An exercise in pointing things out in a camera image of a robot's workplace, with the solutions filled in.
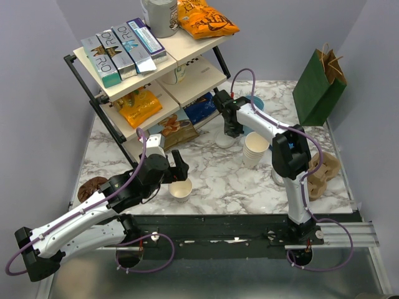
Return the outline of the white plastic lid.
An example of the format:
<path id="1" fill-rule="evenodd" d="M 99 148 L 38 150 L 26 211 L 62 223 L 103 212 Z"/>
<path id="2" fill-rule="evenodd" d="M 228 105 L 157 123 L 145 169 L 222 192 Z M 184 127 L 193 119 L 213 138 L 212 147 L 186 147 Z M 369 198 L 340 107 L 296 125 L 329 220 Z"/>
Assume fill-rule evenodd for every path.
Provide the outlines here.
<path id="1" fill-rule="evenodd" d="M 214 141 L 216 145 L 220 148 L 230 148 L 234 144 L 235 139 L 233 137 L 225 135 L 224 130 L 220 129 L 215 133 Z"/>

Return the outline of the white paper cup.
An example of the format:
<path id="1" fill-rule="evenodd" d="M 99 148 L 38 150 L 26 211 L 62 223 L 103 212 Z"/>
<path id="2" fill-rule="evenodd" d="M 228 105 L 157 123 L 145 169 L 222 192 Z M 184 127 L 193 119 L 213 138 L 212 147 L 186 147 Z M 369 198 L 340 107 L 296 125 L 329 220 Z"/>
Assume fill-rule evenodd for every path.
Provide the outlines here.
<path id="1" fill-rule="evenodd" d="M 193 185 L 189 178 L 168 185 L 170 195 L 178 202 L 186 202 L 192 192 Z"/>

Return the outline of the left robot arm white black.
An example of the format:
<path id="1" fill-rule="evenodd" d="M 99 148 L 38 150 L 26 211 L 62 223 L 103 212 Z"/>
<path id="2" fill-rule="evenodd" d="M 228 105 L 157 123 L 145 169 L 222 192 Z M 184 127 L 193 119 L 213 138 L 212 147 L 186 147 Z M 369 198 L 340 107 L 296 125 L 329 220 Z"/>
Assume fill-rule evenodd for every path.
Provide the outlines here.
<path id="1" fill-rule="evenodd" d="M 109 245 L 131 246 L 146 239 L 124 211 L 147 203 L 162 184 L 186 181 L 188 164 L 179 151 L 171 153 L 173 166 L 161 154 L 142 155 L 133 169 L 112 176 L 75 209 L 42 227 L 15 231 L 29 280 L 38 282 L 51 276 L 80 253 Z"/>

